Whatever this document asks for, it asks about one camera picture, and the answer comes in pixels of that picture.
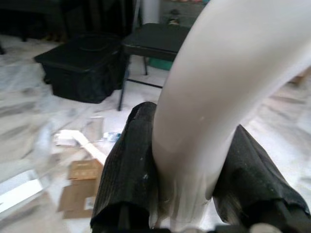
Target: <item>black fabric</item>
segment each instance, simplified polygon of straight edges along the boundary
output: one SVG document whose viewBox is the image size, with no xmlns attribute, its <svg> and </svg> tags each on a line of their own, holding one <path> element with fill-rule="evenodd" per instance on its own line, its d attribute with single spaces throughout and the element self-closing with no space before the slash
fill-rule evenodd
<svg viewBox="0 0 311 233">
<path fill-rule="evenodd" d="M 43 65 L 56 96 L 100 103 L 122 87 L 126 57 L 113 34 L 81 35 L 35 60 Z"/>
<path fill-rule="evenodd" d="M 285 181 L 262 146 L 241 125 L 234 134 L 213 198 L 218 215 L 230 224 L 250 225 L 277 201 L 301 208 L 303 198 Z"/>
<path fill-rule="evenodd" d="M 151 150 L 155 110 L 154 103 L 145 102 L 129 115 L 104 165 L 91 227 L 117 227 L 120 208 L 127 205 L 131 229 L 149 228 L 149 208 L 157 186 Z"/>
<path fill-rule="evenodd" d="M 128 54 L 173 61 L 190 28 L 157 23 L 144 24 L 123 40 Z"/>
</svg>

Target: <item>white curved pipe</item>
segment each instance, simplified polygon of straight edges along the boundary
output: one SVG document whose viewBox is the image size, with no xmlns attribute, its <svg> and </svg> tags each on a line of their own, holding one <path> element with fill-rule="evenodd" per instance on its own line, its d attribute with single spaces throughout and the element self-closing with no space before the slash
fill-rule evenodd
<svg viewBox="0 0 311 233">
<path fill-rule="evenodd" d="M 197 225 L 235 127 L 311 64 L 310 0 L 212 0 L 161 93 L 153 129 L 164 215 Z"/>
</svg>

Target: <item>cardboard box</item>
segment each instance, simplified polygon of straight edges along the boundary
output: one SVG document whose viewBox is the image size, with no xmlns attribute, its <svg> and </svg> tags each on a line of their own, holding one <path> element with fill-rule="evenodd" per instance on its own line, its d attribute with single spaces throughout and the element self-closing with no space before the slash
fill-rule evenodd
<svg viewBox="0 0 311 233">
<path fill-rule="evenodd" d="M 103 167 L 97 160 L 74 161 L 70 166 L 70 186 L 63 188 L 58 211 L 63 218 L 91 217 Z"/>
</svg>

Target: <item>marble floor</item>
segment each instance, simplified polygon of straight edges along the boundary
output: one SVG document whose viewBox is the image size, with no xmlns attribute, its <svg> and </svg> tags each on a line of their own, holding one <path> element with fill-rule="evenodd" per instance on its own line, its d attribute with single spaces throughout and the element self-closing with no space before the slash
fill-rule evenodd
<svg viewBox="0 0 311 233">
<path fill-rule="evenodd" d="M 89 218 L 62 219 L 57 212 L 71 161 L 88 157 L 80 148 L 58 148 L 52 136 L 60 129 L 83 128 L 89 117 L 105 118 L 104 132 L 121 132 L 131 109 L 143 102 L 157 103 L 160 90 L 137 83 L 126 84 L 123 111 L 116 110 L 120 91 L 100 104 L 87 104 L 52 95 L 42 82 L 44 72 L 33 57 L 56 43 L 0 35 L 7 51 L 0 55 L 0 182 L 34 168 L 49 181 L 36 199 L 1 218 L 0 233 L 87 233 Z M 131 78 L 163 85 L 167 71 L 150 67 L 143 76 L 142 58 L 133 57 Z M 286 84 L 243 121 L 247 130 L 267 150 L 279 170 L 311 206 L 311 79 L 300 86 Z M 109 153 L 111 146 L 104 146 Z M 220 223 L 209 205 L 204 228 Z"/>
</svg>

